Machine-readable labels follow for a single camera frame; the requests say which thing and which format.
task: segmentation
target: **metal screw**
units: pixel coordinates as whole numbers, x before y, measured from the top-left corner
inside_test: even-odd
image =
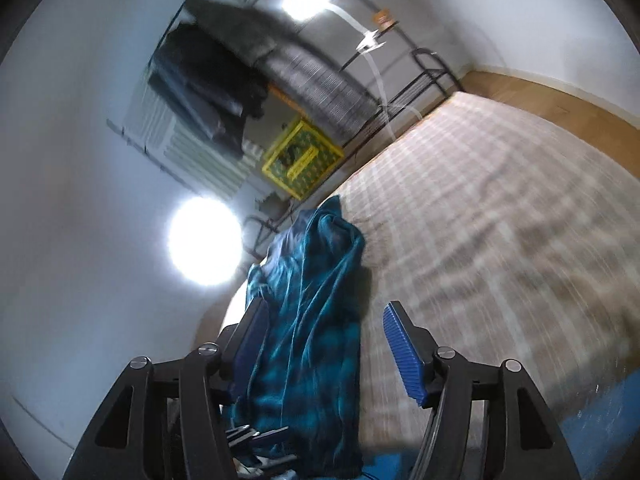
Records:
[[[507,368],[510,372],[519,372],[522,370],[522,365],[516,361],[516,359],[509,359],[504,364],[505,368]]]
[[[438,348],[438,357],[441,359],[453,359],[456,351],[450,346],[441,346]]]
[[[140,370],[140,368],[144,368],[148,362],[149,362],[149,359],[141,355],[139,357],[134,357],[129,362],[129,366],[134,370]]]
[[[200,355],[213,355],[218,351],[218,345],[215,343],[204,343],[198,347],[198,354]]]

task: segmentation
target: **gray blanket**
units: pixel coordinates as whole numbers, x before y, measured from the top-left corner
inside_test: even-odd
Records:
[[[339,144],[355,136],[378,109],[375,99],[273,17],[252,8],[188,0],[198,25],[292,98]]]

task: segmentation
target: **teal cloth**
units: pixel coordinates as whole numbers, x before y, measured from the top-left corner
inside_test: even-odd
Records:
[[[263,296],[269,327],[234,422],[259,431],[289,426],[294,438],[262,452],[297,454],[303,476],[354,478],[362,468],[355,279],[364,238],[342,218],[337,196],[300,221],[307,224],[292,227],[296,243],[279,235],[270,248],[277,259],[249,271],[247,304]]]

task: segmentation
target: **plaid mattress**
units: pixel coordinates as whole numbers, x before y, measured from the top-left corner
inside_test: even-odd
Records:
[[[458,93],[335,194],[370,272],[363,449],[418,446],[429,415],[388,348],[390,300],[470,360],[519,359],[560,418],[634,367],[640,183],[562,128]]]

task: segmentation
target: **baseboard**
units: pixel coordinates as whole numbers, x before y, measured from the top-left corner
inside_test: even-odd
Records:
[[[531,81],[533,83],[539,83],[541,85],[548,86],[549,88],[554,88],[555,90],[559,90],[561,92],[564,92],[565,94],[569,94],[577,97],[578,99],[582,99],[583,101],[590,102],[591,104],[594,104],[597,107],[600,107],[603,110],[614,114],[615,116],[619,117],[623,121],[626,121],[635,128],[640,128],[640,117],[627,112],[624,108],[620,108],[619,106],[607,101],[606,99],[603,99],[602,97],[598,97],[597,95],[586,92],[581,88],[578,88],[577,86],[565,83],[564,81],[560,81],[559,79],[535,74],[532,72],[525,72],[524,70],[505,68],[503,66],[476,65],[475,70],[478,70],[480,72],[492,72],[495,74],[509,75],[512,77],[517,77],[519,79],[524,79],[526,81]]]
[[[461,66],[459,69],[454,70],[458,79],[462,79],[465,75],[467,75],[472,70],[475,70],[475,67],[471,63],[467,63]]]

